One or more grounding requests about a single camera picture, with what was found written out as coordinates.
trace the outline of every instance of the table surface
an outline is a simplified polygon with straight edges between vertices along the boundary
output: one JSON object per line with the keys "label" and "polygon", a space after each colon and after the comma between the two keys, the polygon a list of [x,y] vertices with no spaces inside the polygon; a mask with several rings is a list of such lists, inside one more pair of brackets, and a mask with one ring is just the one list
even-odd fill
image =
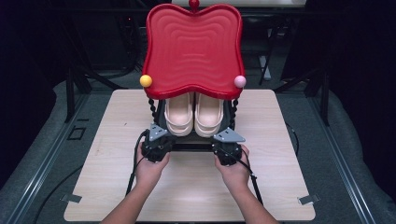
{"label": "table surface", "polygon": [[[133,168],[134,145],[152,122],[143,90],[114,91],[73,191],[67,221],[102,220],[124,197]],[[277,220],[311,220],[308,195],[276,96],[269,90],[244,90],[239,98],[235,131],[250,150],[251,169],[265,207]],[[211,152],[171,152],[157,187],[139,221],[241,221],[243,217]]]}
{"label": "table surface", "polygon": [[[305,2],[306,0],[200,0],[200,7],[218,3],[234,7],[305,7]],[[172,0],[172,3],[181,7],[189,6],[189,0]]]}

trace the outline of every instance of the cream platform shoe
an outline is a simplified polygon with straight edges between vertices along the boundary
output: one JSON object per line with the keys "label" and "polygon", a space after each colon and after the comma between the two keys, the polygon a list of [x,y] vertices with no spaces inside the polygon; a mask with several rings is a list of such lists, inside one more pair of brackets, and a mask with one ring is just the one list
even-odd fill
{"label": "cream platform shoe", "polygon": [[168,131],[175,136],[186,136],[192,130],[193,92],[166,99],[165,119]]}
{"label": "cream platform shoe", "polygon": [[211,137],[219,131],[223,118],[223,100],[195,93],[194,129],[201,137]]}

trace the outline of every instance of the red tray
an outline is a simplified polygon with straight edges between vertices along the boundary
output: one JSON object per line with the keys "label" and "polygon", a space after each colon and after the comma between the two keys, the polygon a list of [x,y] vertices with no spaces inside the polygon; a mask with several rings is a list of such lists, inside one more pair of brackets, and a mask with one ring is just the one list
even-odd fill
{"label": "red tray", "polygon": [[239,11],[218,4],[201,11],[162,4],[148,14],[148,54],[143,75],[152,78],[149,98],[163,100],[189,91],[232,100],[245,76],[240,53],[242,20]]}

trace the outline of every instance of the red knob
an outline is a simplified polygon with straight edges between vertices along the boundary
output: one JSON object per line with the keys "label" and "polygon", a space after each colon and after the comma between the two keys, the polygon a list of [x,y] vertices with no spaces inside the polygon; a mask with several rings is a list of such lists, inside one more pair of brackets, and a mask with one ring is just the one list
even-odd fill
{"label": "red knob", "polygon": [[199,0],[189,0],[189,5],[192,12],[197,12],[199,7]]}

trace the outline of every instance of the black cable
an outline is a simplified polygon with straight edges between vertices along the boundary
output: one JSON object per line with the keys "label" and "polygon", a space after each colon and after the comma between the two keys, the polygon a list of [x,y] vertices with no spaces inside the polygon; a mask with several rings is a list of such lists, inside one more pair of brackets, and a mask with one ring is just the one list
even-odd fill
{"label": "black cable", "polygon": [[288,126],[288,128],[290,128],[291,132],[294,135],[294,139],[296,140],[295,154],[296,154],[296,156],[298,156],[298,151],[300,150],[300,141],[298,140],[297,133],[294,131],[294,129],[287,122],[285,122],[285,123],[286,123],[286,126]]}
{"label": "black cable", "polygon": [[140,140],[142,139],[143,136],[145,136],[147,133],[149,133],[149,130],[146,129],[145,131],[143,131],[140,136],[137,138],[136,141],[136,145],[134,146],[134,169],[132,170],[131,176],[129,177],[129,183],[128,183],[128,188],[126,189],[126,193],[125,196],[129,193],[129,191],[131,191],[132,189],[132,184],[134,183],[134,176],[136,173],[136,167],[137,165],[143,160],[143,158],[147,157],[147,155],[150,153],[150,151],[148,151],[148,153],[142,158],[140,159],[140,161],[137,161],[137,149],[139,147],[140,144]]}
{"label": "black cable", "polygon": [[35,219],[33,220],[33,223],[37,223],[38,217],[41,214],[41,211],[43,210],[44,206],[46,205],[47,201],[50,199],[50,196],[57,190],[70,176],[75,174],[78,170],[82,168],[82,165],[80,165],[76,170],[74,170],[72,173],[67,175],[50,193],[47,195],[47,197],[44,199],[44,202],[40,205],[38,208],[37,214],[35,215]]}
{"label": "black cable", "polygon": [[236,158],[234,155],[230,154],[229,152],[225,151],[221,147],[215,147],[215,149],[220,149],[221,151],[226,153],[228,156],[232,157],[234,160],[238,161],[239,163],[241,163],[243,166],[245,166],[247,168],[249,175],[250,175],[251,182],[253,184],[254,191],[256,193],[256,198],[261,204],[263,204],[262,203],[262,195],[260,194],[260,190],[259,190],[259,187],[258,187],[257,181],[256,181],[257,176],[255,176],[253,171],[250,169],[250,161],[248,159],[248,154],[245,152],[245,150],[242,149],[243,153],[247,157],[247,164],[244,163],[243,161],[241,161],[239,158]]}

